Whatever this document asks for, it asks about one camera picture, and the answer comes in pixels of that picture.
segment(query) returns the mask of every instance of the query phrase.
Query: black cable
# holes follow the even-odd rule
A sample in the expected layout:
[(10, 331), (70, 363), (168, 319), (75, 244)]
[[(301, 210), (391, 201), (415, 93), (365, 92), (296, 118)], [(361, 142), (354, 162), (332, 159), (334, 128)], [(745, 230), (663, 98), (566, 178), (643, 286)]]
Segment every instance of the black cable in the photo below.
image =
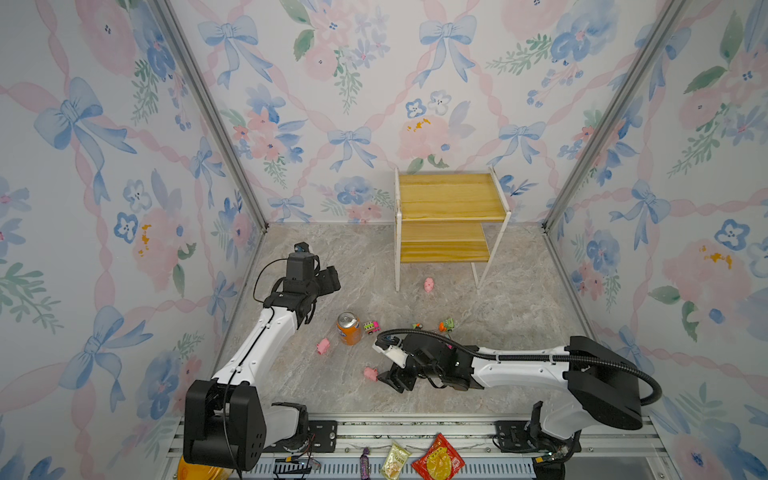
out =
[(437, 385), (435, 385), (435, 383), (432, 381), (432, 379), (431, 379), (431, 378), (429, 378), (429, 377), (427, 377), (427, 380), (428, 380), (428, 381), (429, 381), (429, 383), (431, 383), (431, 384), (432, 384), (432, 386), (433, 386), (433, 387), (435, 387), (436, 389), (444, 389), (444, 388), (447, 386), (446, 384), (443, 384), (443, 386), (437, 386)]
[(458, 343), (454, 340), (451, 340), (450, 338), (444, 337), (438, 333), (429, 332), (427, 330), (417, 330), (417, 329), (391, 329), (391, 330), (385, 330), (379, 335), (376, 336), (376, 342), (383, 342), (387, 345), (397, 345), (399, 343), (399, 340), (397, 340), (395, 343), (394, 339), (387, 339), (388, 336), (393, 335), (401, 335), (401, 334), (412, 334), (412, 335), (423, 335), (423, 336), (429, 336), (433, 339), (440, 340), (443, 343), (446, 343), (450, 346), (453, 346), (457, 350), (466, 353), (467, 355), (474, 356), (475, 358), (483, 359), (483, 360), (498, 360), (501, 362), (549, 362), (550, 360), (553, 362), (568, 362), (568, 363), (583, 363), (585, 365), (593, 365), (593, 366), (604, 366), (608, 367), (614, 370), (620, 370), (625, 373), (629, 373), (632, 376), (635, 376), (639, 378), (640, 380), (646, 382), (653, 391), (650, 393), (649, 396), (644, 397), (640, 400), (640, 404), (642, 406), (650, 405), (653, 402), (656, 402), (658, 399), (661, 398), (662, 392), (661, 392), (661, 385), (659, 385), (659, 382), (657, 382), (654, 377), (648, 375), (645, 372), (641, 372), (640, 370), (626, 366), (623, 363), (618, 362), (612, 362), (610, 360), (603, 360), (599, 358), (595, 358), (593, 356), (579, 356), (579, 355), (489, 355), (487, 353), (478, 353), (473, 352), (472, 350), (468, 349), (467, 347), (463, 346), (461, 343)]
[(267, 265), (264, 265), (264, 268), (261, 269), (261, 271), (259, 272), (259, 276), (256, 277), (256, 282), (253, 283), (253, 299), (256, 300), (258, 303), (264, 303), (263, 300), (259, 300), (259, 299), (256, 298), (256, 285), (259, 284), (259, 278), (261, 278), (261, 274), (264, 273), (264, 270), (266, 270), (266, 268), (269, 265), (272, 265), (273, 263), (279, 262), (281, 260), (288, 260), (288, 259), (287, 258), (278, 258), (277, 260), (272, 260)]
[(570, 460), (571, 457), (574, 456), (574, 453), (576, 452), (576, 445), (578, 444), (578, 440), (580, 438), (581, 438), (581, 430), (579, 430), (574, 434), (574, 438), (571, 441), (571, 447), (568, 449), (568, 453), (565, 454), (565, 457), (560, 458), (558, 460), (553, 460), (551, 463), (566, 463), (568, 460)]
[(512, 451), (512, 450), (507, 450), (507, 449), (504, 449), (504, 448), (502, 448), (502, 446), (501, 446), (501, 445), (499, 445), (498, 443), (496, 443), (496, 439), (497, 439), (497, 438), (498, 438), (498, 437), (496, 437), (496, 436), (494, 435), (493, 437), (491, 437), (491, 442), (493, 442), (493, 445), (496, 445), (496, 448), (497, 448), (497, 449), (499, 449), (499, 450), (500, 450), (502, 453), (534, 453), (534, 452), (538, 452), (538, 449), (528, 449), (528, 450), (514, 450), (514, 451)]
[[(270, 309), (272, 310), (272, 315), (270, 316), (270, 319), (267, 320), (267, 323), (271, 322), (272, 319), (275, 317), (275, 309), (272, 308), (272, 307), (270, 307)], [(232, 386), (232, 379), (235, 378), (235, 374), (237, 373), (237, 367), (243, 365), (243, 362), (250, 355), (250, 351), (253, 350), (253, 347), (259, 341), (259, 338), (261, 337), (261, 334), (264, 333), (264, 330), (266, 330), (266, 329), (262, 329), (261, 332), (259, 332), (259, 335), (253, 341), (253, 343), (251, 343), (250, 348), (248, 349), (248, 352), (245, 354), (243, 359), (240, 360), (240, 363), (238, 363), (237, 366), (234, 367), (234, 369), (232, 370), (232, 375), (230, 376), (230, 379), (227, 382), (227, 387), (224, 389), (224, 410), (221, 413), (222, 418), (223, 418), (223, 424), (224, 424), (224, 441), (227, 443), (227, 450), (230, 451), (230, 458), (232, 459), (232, 465), (234, 466), (235, 470), (237, 471), (237, 477), (240, 480), (243, 480), (243, 473), (241, 472), (240, 468), (237, 467), (237, 462), (235, 461), (235, 455), (232, 453), (232, 445), (230, 445), (230, 437), (227, 434), (227, 394), (229, 393), (230, 387)]]
[(230, 377), (230, 381), (227, 382), (227, 387), (224, 389), (224, 406), (223, 406), (223, 410), (221, 411), (221, 418), (224, 424), (224, 441), (227, 443), (227, 450), (230, 451), (232, 466), (235, 468), (235, 471), (237, 472), (237, 477), (240, 480), (243, 480), (243, 472), (240, 470), (240, 467), (237, 466), (237, 462), (235, 461), (235, 455), (232, 453), (232, 445), (230, 445), (230, 436), (227, 434), (227, 393), (229, 393), (230, 391), (230, 387), (232, 386), (232, 379), (235, 378), (235, 373), (237, 373), (237, 369), (234, 369), (232, 371), (232, 376)]

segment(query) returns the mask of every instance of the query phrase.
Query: marble floor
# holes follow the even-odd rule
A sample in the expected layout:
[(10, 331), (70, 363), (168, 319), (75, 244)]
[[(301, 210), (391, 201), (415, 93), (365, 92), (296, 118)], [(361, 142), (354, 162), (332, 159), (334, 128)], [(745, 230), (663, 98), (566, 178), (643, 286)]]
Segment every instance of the marble floor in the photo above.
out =
[[(495, 238), (495, 226), (486, 230)], [(436, 329), (452, 317), (451, 337), (465, 345), (496, 349), (538, 349), (564, 345), (571, 335), (583, 335), (565, 287), (556, 274), (544, 239), (536, 226), (508, 228), (478, 292), (468, 263), (419, 263), (402, 267), (400, 291), (394, 286), (394, 226), (392, 225), (279, 225), (270, 226), (256, 260), (258, 273), (269, 261), (285, 257), (295, 243), (306, 241), (323, 268), (335, 265), (341, 290), (321, 297), (314, 320), (302, 325), (277, 358), (259, 395), (263, 404), (294, 402), (310, 412), (487, 412), (530, 414), (538, 400), (549, 399), (547, 389), (505, 386), (457, 392), (433, 389), (417, 381), (412, 392), (397, 393), (381, 382), (371, 382), (362, 371), (370, 366), (384, 372), (392, 365), (372, 348), (374, 336), (354, 346), (340, 342), (336, 317), (351, 310), (365, 322), (377, 320), (382, 329), (423, 323)], [(285, 275), (279, 262), (264, 272), (257, 298), (267, 296), (273, 282)], [(426, 293), (424, 279), (435, 279)], [(257, 321), (261, 305), (251, 298), (253, 281), (245, 289), (232, 330), (223, 346), (222, 361), (234, 354)], [(315, 345), (327, 337), (330, 351), (318, 355)]]

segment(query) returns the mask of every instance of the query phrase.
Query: green leaf pattern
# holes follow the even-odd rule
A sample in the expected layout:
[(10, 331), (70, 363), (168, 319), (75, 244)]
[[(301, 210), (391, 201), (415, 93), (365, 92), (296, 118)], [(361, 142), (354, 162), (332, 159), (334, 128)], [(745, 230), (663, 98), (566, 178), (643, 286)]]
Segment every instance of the green leaf pattern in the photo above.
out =
[[(0, 265), (6, 264), (6, 260), (0, 259)], [(23, 268), (22, 263), (13, 263), (5, 271), (5, 275), (0, 277), (0, 315), (6, 308), (17, 323), (25, 316), (31, 316), (32, 323), (40, 322), (44, 329), (50, 329), (51, 333), (56, 334), (56, 329), (64, 326), (51, 312), (53, 306), (61, 301), (51, 300), (50, 296), (40, 299), (38, 294), (46, 291), (43, 287), (44, 280), (41, 279), (43, 273), (39, 270), (20, 273)]]

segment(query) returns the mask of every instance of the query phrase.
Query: orange soda can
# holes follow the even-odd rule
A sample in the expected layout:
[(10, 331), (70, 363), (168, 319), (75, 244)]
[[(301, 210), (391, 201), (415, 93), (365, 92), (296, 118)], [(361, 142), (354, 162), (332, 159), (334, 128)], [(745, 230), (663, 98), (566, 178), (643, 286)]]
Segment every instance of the orange soda can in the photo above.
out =
[(336, 320), (341, 341), (347, 345), (354, 345), (362, 339), (362, 327), (360, 319), (352, 312), (342, 312)]

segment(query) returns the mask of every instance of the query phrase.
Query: wooden shelf board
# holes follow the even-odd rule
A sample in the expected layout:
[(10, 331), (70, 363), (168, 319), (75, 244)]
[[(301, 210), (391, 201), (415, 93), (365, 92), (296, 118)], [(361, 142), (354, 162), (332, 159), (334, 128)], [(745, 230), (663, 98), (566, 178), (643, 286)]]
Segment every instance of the wooden shelf board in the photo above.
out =
[(402, 225), (402, 242), (478, 242), (485, 245), (485, 234), (479, 222), (408, 222)]
[(487, 262), (488, 246), (479, 242), (404, 243), (400, 263)]
[(487, 262), (489, 257), (480, 223), (402, 225), (402, 263)]
[(402, 221), (502, 222), (490, 174), (400, 175)]

